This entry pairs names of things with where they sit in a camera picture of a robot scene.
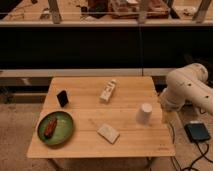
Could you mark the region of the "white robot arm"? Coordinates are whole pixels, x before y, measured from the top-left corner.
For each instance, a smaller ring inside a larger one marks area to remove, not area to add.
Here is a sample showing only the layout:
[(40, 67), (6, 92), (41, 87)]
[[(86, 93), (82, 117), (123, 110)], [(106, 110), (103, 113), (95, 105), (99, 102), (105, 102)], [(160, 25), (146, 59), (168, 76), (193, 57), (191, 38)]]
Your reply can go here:
[(188, 100), (213, 116), (213, 88), (206, 84), (207, 79), (208, 70), (200, 63), (170, 71), (166, 76), (167, 87), (159, 96), (162, 108), (178, 111)]

